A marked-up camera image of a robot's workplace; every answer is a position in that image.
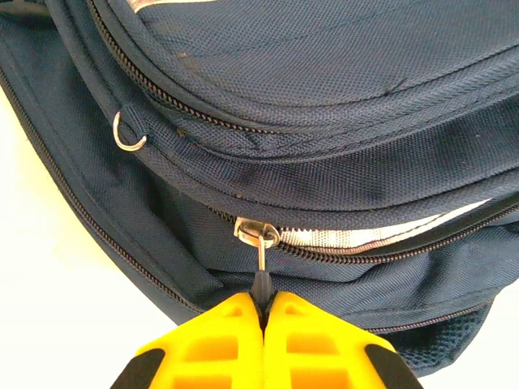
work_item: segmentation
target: nylon fabric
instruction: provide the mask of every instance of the nylon fabric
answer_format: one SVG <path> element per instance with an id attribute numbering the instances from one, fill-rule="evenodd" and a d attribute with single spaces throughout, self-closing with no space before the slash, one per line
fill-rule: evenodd
<path id="1" fill-rule="evenodd" d="M 12 0 L 0 0 L 0 2 L 12 2 Z M 45 0 L 24 0 L 24 2 L 31 2 L 33 4 L 45 5 Z"/>
<path id="2" fill-rule="evenodd" d="M 256 250 L 209 207 L 347 230 L 492 199 L 362 264 L 268 250 L 278 289 L 360 327 L 393 327 L 384 336 L 417 375 L 452 363 L 489 306 L 453 313 L 519 277 L 517 212 L 474 228 L 519 191 L 514 1 L 229 0 L 135 14 L 126 0 L 93 0 L 104 27 L 90 1 L 46 3 L 56 29 L 0 18 L 11 99 L 85 227 L 177 323 L 248 290 L 257 268 Z M 192 108 L 168 106 L 165 92 Z M 114 142 L 117 112 L 126 142 L 148 136 L 135 153 Z M 271 132 L 200 119 L 209 114 Z"/>

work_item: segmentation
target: zipper pull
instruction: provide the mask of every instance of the zipper pull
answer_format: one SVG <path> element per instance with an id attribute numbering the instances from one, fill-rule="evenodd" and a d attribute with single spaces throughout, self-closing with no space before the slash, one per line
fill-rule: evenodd
<path id="1" fill-rule="evenodd" d="M 280 241 L 276 228 L 268 223 L 248 220 L 243 217 L 236 219 L 234 236 L 250 246 L 258 248 L 258 271 L 254 276 L 251 297 L 258 308 L 259 326 L 264 332 L 268 323 L 268 313 L 276 295 L 272 278 L 265 263 L 265 249 L 276 246 Z"/>
<path id="2" fill-rule="evenodd" d="M 240 241 L 258 248 L 258 268 L 266 270 L 265 249 L 277 246 L 280 235 L 272 224 L 238 217 L 234 224 L 234 236 Z"/>

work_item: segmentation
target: zipper teeth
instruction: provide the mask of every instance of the zipper teeth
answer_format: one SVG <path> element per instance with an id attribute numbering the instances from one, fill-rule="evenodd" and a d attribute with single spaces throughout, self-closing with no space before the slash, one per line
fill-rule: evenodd
<path id="1" fill-rule="evenodd" d="M 209 208 L 212 212 L 216 213 L 220 218 L 226 220 L 229 223 L 234 223 L 236 218 L 228 213 L 218 211 L 213 208 Z M 460 239 L 469 236 L 472 233 L 478 232 L 483 227 L 494 223 L 495 221 L 514 213 L 519 210 L 519 204 L 516 204 L 508 209 L 505 209 L 498 214 L 489 217 L 479 223 L 460 231 L 459 233 L 455 233 L 450 237 L 446 237 L 438 242 L 431 243 L 429 245 L 425 245 L 420 247 L 419 249 L 412 249 L 408 251 L 403 251 L 398 254 L 388 254 L 388 255 L 340 255 L 340 254 L 324 254 L 324 253 L 316 253 L 314 251 L 309 251 L 306 249 L 302 249 L 297 246 L 292 246 L 284 242 L 280 242 L 279 245 L 275 246 L 275 249 L 283 250 L 286 253 L 297 255 L 300 258 L 308 259 L 311 261 L 317 261 L 321 263 L 331 263 L 331 264 L 353 264 L 353 265 L 361 265 L 361 264 L 377 264 L 377 263 L 391 263 L 395 261 L 399 261 L 402 259 L 407 259 L 409 257 L 414 257 L 415 255 L 428 253 L 433 250 L 438 250 L 444 246 L 450 245 Z M 279 231 L 297 231 L 297 229 L 288 229 L 283 227 L 277 227 Z"/>
<path id="2" fill-rule="evenodd" d="M 372 334 L 382 334 L 387 332 L 397 332 L 397 331 L 405 331 L 405 330 L 413 330 L 415 328 L 430 326 L 432 324 L 436 324 L 439 322 L 443 322 L 445 320 L 450 320 L 452 318 L 457 318 L 459 316 L 463 316 L 464 314 L 470 314 L 475 312 L 476 310 L 481 310 L 485 306 L 488 306 L 492 303 L 492 300 L 486 300 L 476 306 L 471 306 L 466 310 L 458 310 L 452 314 L 444 314 L 443 316 L 439 316 L 438 318 L 431 318 L 429 320 L 423 320 L 422 322 L 417 322 L 413 324 L 406 324 L 403 326 L 394 326 L 394 327 L 378 327 L 378 328 L 367 328 L 366 331 L 371 332 Z"/>
<path id="3" fill-rule="evenodd" d="M 129 264 L 135 271 L 137 271 L 141 276 L 146 278 L 149 282 L 151 282 L 156 288 L 158 288 L 163 293 L 166 293 L 170 298 L 174 299 L 179 304 L 182 304 L 186 308 L 194 311 L 199 314 L 204 312 L 200 308 L 193 306 L 188 300 L 177 294 L 172 289 L 168 288 L 165 284 L 160 282 L 154 275 L 152 275 L 145 267 L 143 267 L 135 258 L 133 258 L 130 254 L 128 254 L 87 212 L 87 210 L 83 207 L 77 196 L 72 191 L 66 179 L 63 177 L 63 174 L 58 167 L 55 159 L 49 152 L 49 149 L 46 147 L 43 139 L 37 133 L 36 128 L 34 127 L 31 119 L 27 115 L 24 110 L 24 107 L 19 102 L 16 97 L 15 92 L 11 88 L 6 76 L 3 71 L 0 69 L 0 84 L 2 85 L 3 91 L 9 98 L 10 103 L 13 105 L 13 108 L 18 116 L 18 119 L 22 123 L 23 128 L 26 131 L 27 136 L 31 140 L 31 144 L 33 145 L 36 153 L 41 158 L 41 161 L 49 171 L 52 178 L 58 184 L 59 190 L 65 195 L 65 197 L 69 200 L 69 204 L 74 208 L 75 213 L 78 217 L 90 228 L 92 229 L 96 235 L 115 253 L 117 253 L 127 264 Z M 224 212 L 219 212 L 213 210 L 216 214 L 221 216 L 222 218 L 228 220 L 229 222 L 233 222 L 236 220 L 233 216 L 229 214 L 225 214 Z M 481 304 L 477 304 L 476 306 L 472 306 L 466 310 L 460 310 L 453 314 L 446 314 L 443 316 L 439 316 L 438 318 L 432 318 L 429 320 L 424 320 L 422 322 L 407 324 L 403 326 L 394 326 L 394 327 L 377 327 L 377 328 L 368 328 L 367 331 L 373 334 L 380 334 L 385 332 L 394 332 L 394 331 L 405 331 L 410 329 L 415 329 L 419 327 L 429 326 L 435 323 L 442 322 L 444 320 L 449 320 L 451 318 L 456 318 L 462 316 L 464 314 L 469 314 L 471 312 L 475 312 L 476 310 L 482 309 L 484 306 L 491 304 L 492 300 L 487 300 Z"/>
<path id="4" fill-rule="evenodd" d="M 166 293 L 170 298 L 173 298 L 176 302 L 182 304 L 183 306 L 193 310 L 196 313 L 202 312 L 202 310 L 196 306 L 193 306 L 188 300 L 177 294 L 172 289 L 168 288 L 165 284 L 160 282 L 154 275 L 152 275 L 145 267 L 143 267 L 135 258 L 129 255 L 87 212 L 87 210 L 83 207 L 79 199 L 76 197 L 71 187 L 69 186 L 66 179 L 63 177 L 63 174 L 58 167 L 55 159 L 49 152 L 49 149 L 46 147 L 43 139 L 37 133 L 34 124 L 32 123 L 30 117 L 24 110 L 24 107 L 19 102 L 16 97 L 15 92 L 11 88 L 9 81 L 7 80 L 5 74 L 2 70 L 0 70 L 0 84 L 10 103 L 13 105 L 13 108 L 16 112 L 16 115 L 20 122 L 22 123 L 22 127 L 25 129 L 25 132 L 28 138 L 31 141 L 36 153 L 41 158 L 44 166 L 49 171 L 50 175 L 58 185 L 59 190 L 68 200 L 68 203 L 75 210 L 76 215 L 91 229 L 96 235 L 107 245 L 109 246 L 115 253 L 117 253 L 127 264 L 129 264 L 135 271 L 137 271 L 141 276 L 150 281 L 156 288 Z"/>
<path id="5" fill-rule="evenodd" d="M 166 104 L 168 108 L 172 106 L 180 111 L 188 113 L 189 115 L 198 118 L 200 120 L 204 120 L 205 122 L 209 122 L 211 124 L 215 124 L 217 126 L 223 126 L 225 128 L 229 128 L 231 130 L 240 130 L 246 132 L 253 132 L 256 134 L 276 134 L 274 131 L 266 131 L 266 130 L 258 130 L 256 128 L 251 128 L 247 126 L 240 126 L 238 124 L 233 124 L 231 122 L 227 122 L 225 120 L 221 120 L 215 118 L 213 116 L 207 115 L 206 113 L 200 112 L 197 109 L 190 107 L 182 103 L 181 101 L 175 99 L 164 89 L 156 85 L 153 81 L 150 80 L 139 68 L 129 59 L 129 57 L 122 51 L 121 47 L 115 41 L 114 37 L 106 27 L 106 24 L 103 22 L 101 18 L 101 14 L 96 8 L 93 0 L 88 0 L 88 5 L 90 6 L 90 10 L 92 12 L 92 17 L 95 21 L 97 29 L 103 38 L 106 46 L 109 48 L 109 51 L 114 56 L 115 60 L 118 62 L 119 66 L 127 73 L 127 75 L 136 82 L 141 88 L 147 91 L 152 95 L 154 100 L 157 100 L 160 104 Z"/>

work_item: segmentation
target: metal ring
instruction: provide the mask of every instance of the metal ring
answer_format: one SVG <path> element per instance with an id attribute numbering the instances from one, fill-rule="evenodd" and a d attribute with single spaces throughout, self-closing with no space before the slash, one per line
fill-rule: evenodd
<path id="1" fill-rule="evenodd" d="M 119 148 L 121 148 L 125 152 L 136 152 L 136 151 L 140 150 L 141 148 L 143 148 L 143 146 L 146 144 L 146 141 L 148 141 L 147 135 L 143 136 L 139 142 L 137 142 L 136 144 L 133 144 L 133 145 L 124 144 L 123 142 L 121 142 L 121 139 L 119 138 L 119 122 L 120 121 L 121 121 L 121 111 L 118 111 L 115 114 L 113 128 L 114 128 L 115 143 L 119 146 Z"/>

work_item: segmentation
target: yellow tool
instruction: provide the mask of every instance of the yellow tool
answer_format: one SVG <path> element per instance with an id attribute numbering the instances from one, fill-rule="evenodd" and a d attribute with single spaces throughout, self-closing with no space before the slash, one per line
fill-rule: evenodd
<path id="1" fill-rule="evenodd" d="M 239 221 L 235 235 L 259 250 L 252 292 L 143 346 L 112 389 L 422 388 L 387 340 L 276 293 L 264 249 L 278 237 L 268 224 Z"/>

